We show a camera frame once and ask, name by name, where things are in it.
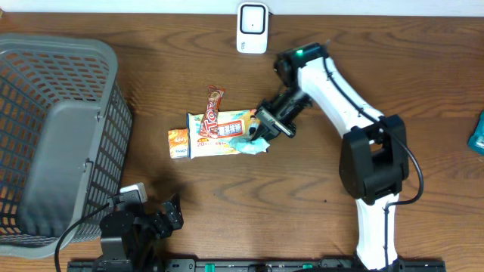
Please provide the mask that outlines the teal wet wipes pack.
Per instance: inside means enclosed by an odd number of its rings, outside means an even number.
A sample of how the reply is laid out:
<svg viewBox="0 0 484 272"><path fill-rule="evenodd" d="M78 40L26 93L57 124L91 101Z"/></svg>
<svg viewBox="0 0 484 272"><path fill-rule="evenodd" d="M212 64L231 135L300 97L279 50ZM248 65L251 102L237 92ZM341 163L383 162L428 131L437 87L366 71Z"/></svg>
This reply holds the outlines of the teal wet wipes pack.
<svg viewBox="0 0 484 272"><path fill-rule="evenodd" d="M264 153L270 147L269 142L264 138L257 138L253 141L249 138L232 138L228 144L237 152L250 155Z"/></svg>

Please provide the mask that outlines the large beige snack bag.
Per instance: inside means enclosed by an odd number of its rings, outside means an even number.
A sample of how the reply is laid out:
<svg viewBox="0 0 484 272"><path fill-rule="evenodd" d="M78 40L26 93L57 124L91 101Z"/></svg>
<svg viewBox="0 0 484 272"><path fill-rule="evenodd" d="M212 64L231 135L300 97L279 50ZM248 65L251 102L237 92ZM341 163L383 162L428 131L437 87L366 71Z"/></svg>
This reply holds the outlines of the large beige snack bag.
<svg viewBox="0 0 484 272"><path fill-rule="evenodd" d="M188 157L236 155L239 151L229 143L233 138L251 139L259 127L256 109L219 112L217 139L200 136L203 114L187 114L189 137Z"/></svg>

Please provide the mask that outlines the red brown candy bar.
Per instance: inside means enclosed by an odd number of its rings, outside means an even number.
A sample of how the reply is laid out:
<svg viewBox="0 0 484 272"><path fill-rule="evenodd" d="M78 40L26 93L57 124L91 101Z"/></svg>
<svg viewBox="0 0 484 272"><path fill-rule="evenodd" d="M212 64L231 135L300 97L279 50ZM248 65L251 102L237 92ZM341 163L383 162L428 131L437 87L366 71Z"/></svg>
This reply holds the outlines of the red brown candy bar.
<svg viewBox="0 0 484 272"><path fill-rule="evenodd" d="M224 94L224 88L218 88L214 85L208 86L208 102L206 112L204 113L203 118L200 121L200 136L213 139L218 138L219 106Z"/></svg>

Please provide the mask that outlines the small orange snack box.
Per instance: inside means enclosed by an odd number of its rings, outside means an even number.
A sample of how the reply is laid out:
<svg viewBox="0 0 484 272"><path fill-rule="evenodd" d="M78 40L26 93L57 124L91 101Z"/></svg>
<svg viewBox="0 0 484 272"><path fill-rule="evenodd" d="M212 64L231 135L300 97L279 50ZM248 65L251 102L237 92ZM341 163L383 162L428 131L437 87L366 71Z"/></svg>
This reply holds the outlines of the small orange snack box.
<svg viewBox="0 0 484 272"><path fill-rule="evenodd" d="M189 134L186 128L168 131L168 143L171 159L188 157Z"/></svg>

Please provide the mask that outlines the teal blue snack packet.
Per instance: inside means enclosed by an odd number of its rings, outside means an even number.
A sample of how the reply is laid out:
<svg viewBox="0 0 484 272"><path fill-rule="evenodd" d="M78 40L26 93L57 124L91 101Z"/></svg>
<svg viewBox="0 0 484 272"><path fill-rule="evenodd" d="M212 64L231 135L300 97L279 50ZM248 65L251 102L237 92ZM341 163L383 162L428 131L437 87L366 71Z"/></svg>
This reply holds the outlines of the teal blue snack packet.
<svg viewBox="0 0 484 272"><path fill-rule="evenodd" d="M484 155L484 112L480 113L476 129L474 133L470 136L467 145L471 150L475 151L476 153Z"/></svg>

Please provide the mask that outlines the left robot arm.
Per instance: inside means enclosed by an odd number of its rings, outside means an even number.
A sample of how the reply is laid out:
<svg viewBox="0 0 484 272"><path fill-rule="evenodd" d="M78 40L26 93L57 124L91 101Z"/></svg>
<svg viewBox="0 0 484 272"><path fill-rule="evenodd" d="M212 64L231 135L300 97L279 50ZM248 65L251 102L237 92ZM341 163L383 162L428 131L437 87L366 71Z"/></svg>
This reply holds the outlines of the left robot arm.
<svg viewBox="0 0 484 272"><path fill-rule="evenodd" d="M168 238L183 227L180 196L176 193L162 203L163 210L146 213L138 190L120 193L110 199L113 211L100 222L102 256L92 264L93 271L164 271L154 249L158 240Z"/></svg>

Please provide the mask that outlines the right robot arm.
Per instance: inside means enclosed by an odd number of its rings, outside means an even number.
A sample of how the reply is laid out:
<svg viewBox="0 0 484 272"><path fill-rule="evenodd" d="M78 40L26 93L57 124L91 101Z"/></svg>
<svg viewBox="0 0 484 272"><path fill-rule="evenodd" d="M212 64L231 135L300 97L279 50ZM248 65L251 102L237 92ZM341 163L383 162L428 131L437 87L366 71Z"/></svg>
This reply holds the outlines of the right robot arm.
<svg viewBox="0 0 484 272"><path fill-rule="evenodd" d="M294 119L316 103L342 139L339 175L357 206L356 255L368 270L388 268L398 258L389 204L398 201L409 173L404 122L366 102L317 42L281 52L273 68L287 90L258 106L252 139L293 138Z"/></svg>

